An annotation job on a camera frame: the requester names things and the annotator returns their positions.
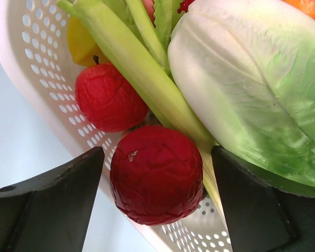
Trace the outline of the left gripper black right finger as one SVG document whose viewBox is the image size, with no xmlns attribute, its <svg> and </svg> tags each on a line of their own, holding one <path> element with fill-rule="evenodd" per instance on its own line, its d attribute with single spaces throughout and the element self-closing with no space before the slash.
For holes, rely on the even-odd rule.
<svg viewBox="0 0 315 252">
<path fill-rule="evenodd" d="M 211 152 L 233 251 L 315 251 L 315 188 L 214 146 Z"/>
</svg>

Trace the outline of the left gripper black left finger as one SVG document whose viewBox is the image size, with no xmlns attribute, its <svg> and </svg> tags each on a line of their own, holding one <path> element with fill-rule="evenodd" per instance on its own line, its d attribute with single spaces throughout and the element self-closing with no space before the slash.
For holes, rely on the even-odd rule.
<svg viewBox="0 0 315 252">
<path fill-rule="evenodd" d="M 0 251 L 82 251 L 104 162 L 94 147 L 0 188 Z"/>
</svg>

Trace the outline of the green lettuce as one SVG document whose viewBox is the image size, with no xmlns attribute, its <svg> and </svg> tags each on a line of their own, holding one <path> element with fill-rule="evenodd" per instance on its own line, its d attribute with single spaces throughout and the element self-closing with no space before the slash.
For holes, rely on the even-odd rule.
<svg viewBox="0 0 315 252">
<path fill-rule="evenodd" d="M 283 1 L 194 1 L 171 34 L 172 76 L 252 173 L 315 197 L 315 21 Z"/>
</svg>

